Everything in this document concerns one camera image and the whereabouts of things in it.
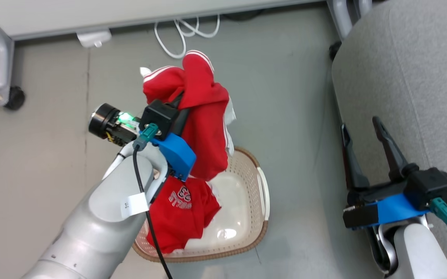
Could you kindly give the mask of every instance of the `gray sofa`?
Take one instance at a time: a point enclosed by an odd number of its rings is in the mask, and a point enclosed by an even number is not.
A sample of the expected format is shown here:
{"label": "gray sofa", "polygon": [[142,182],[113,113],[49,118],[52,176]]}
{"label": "gray sofa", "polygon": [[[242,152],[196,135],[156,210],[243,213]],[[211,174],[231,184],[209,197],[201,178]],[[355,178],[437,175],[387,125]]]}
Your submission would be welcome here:
{"label": "gray sofa", "polygon": [[[342,121],[372,184],[388,165],[371,118],[379,116],[406,159],[447,171],[447,1],[390,0],[355,24],[334,59]],[[447,228],[428,220],[447,257]]]}

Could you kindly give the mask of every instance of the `white label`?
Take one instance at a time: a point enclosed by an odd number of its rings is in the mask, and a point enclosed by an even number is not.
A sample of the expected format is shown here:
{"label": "white label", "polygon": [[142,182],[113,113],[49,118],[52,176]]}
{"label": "white label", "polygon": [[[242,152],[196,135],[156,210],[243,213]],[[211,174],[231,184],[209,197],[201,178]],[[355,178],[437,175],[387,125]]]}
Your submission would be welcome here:
{"label": "white label", "polygon": [[122,212],[122,218],[124,219],[148,211],[149,207],[146,201],[146,194],[140,193],[124,198],[120,203],[120,210]]}

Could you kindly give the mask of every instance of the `red garment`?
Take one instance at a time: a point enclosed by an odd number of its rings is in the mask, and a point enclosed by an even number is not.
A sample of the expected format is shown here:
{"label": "red garment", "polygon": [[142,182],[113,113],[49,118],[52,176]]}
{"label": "red garment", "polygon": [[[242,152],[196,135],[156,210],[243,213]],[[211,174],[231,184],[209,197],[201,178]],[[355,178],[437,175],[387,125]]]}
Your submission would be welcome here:
{"label": "red garment", "polygon": [[[179,110],[190,108],[182,138],[196,154],[186,183],[170,177],[151,205],[153,227],[163,253],[183,249],[190,238],[201,238],[203,228],[220,209],[206,181],[227,168],[224,113],[229,93],[213,81],[213,66],[206,55],[189,51],[184,69],[168,66],[144,77],[148,103],[170,102],[184,91]],[[147,241],[153,245],[149,233]]]}
{"label": "red garment", "polygon": [[[163,253],[183,249],[190,238],[201,238],[203,228],[220,210],[208,184],[188,178],[185,183],[169,177],[150,207],[156,239]],[[153,244],[151,233],[146,237]]]}
{"label": "red garment", "polygon": [[203,53],[188,51],[182,65],[184,69],[168,66],[145,76],[143,91],[151,103],[170,102],[184,90],[179,110],[191,110],[182,138],[196,154],[191,175],[209,181],[227,169],[223,115],[229,93],[213,81],[213,67]]}

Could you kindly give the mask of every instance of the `laundry basket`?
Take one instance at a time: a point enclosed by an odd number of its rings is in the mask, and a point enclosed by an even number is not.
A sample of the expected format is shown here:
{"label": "laundry basket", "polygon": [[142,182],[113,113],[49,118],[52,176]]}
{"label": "laundry basket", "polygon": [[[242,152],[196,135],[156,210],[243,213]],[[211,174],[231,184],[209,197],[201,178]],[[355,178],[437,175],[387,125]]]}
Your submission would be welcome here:
{"label": "laundry basket", "polygon": [[[210,181],[222,208],[203,231],[190,239],[185,249],[165,254],[166,262],[182,263],[223,258],[253,249],[263,239],[270,215],[270,195],[263,171],[247,150],[237,148],[227,170]],[[133,249],[146,260],[159,262],[156,249],[146,240],[145,222]]]}

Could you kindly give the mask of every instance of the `coiled white cord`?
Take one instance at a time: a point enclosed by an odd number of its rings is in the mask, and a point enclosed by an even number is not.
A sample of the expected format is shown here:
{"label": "coiled white cord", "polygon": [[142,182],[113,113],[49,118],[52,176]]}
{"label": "coiled white cord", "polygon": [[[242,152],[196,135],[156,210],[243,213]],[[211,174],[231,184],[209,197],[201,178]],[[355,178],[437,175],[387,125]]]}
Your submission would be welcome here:
{"label": "coiled white cord", "polygon": [[[186,39],[185,37],[192,37],[196,34],[200,35],[204,38],[213,38],[218,33],[218,29],[220,28],[220,14],[217,15],[217,26],[215,27],[215,30],[212,33],[203,33],[199,31],[199,17],[196,17],[196,27],[192,27],[191,24],[187,23],[186,21],[182,19],[174,19],[175,27],[177,28],[177,31],[179,31],[179,35],[182,39],[182,53],[181,54],[173,54],[170,52],[167,47],[163,44],[162,40],[160,39],[160,36],[158,35],[158,21],[155,22],[155,36],[158,42],[160,43],[160,46],[163,48],[165,53],[167,53],[170,57],[175,59],[181,59],[186,55]],[[186,28],[188,28],[191,32],[186,33],[181,30],[182,23]]]}

